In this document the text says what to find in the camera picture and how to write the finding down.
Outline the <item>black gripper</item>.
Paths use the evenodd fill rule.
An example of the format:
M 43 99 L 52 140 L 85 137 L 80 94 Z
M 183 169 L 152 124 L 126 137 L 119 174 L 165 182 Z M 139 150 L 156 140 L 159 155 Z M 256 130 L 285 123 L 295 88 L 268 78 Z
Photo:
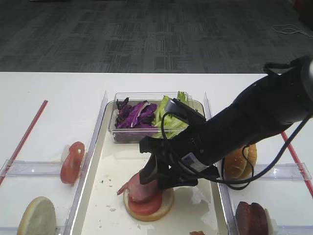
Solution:
M 157 188 L 166 190 L 182 186 L 194 187 L 198 179 L 220 177 L 214 162 L 208 162 L 207 152 L 196 148 L 192 138 L 180 133 L 173 139 L 145 137 L 139 142 L 140 153 L 151 153 L 139 173 L 142 185 L 157 181 Z

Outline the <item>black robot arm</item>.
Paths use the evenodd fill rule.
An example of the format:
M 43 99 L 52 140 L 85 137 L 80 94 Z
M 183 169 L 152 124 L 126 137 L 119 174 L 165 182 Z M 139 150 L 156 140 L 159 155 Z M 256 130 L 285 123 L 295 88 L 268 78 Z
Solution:
M 170 99 L 166 115 L 188 126 L 171 139 L 140 141 L 140 152 L 151 153 L 139 173 L 140 183 L 157 181 L 160 189 L 195 186 L 201 178 L 218 183 L 215 164 L 229 153 L 278 135 L 295 122 L 303 127 L 313 116 L 312 59 L 303 56 L 289 64 L 267 63 L 264 72 L 265 77 L 211 119 Z

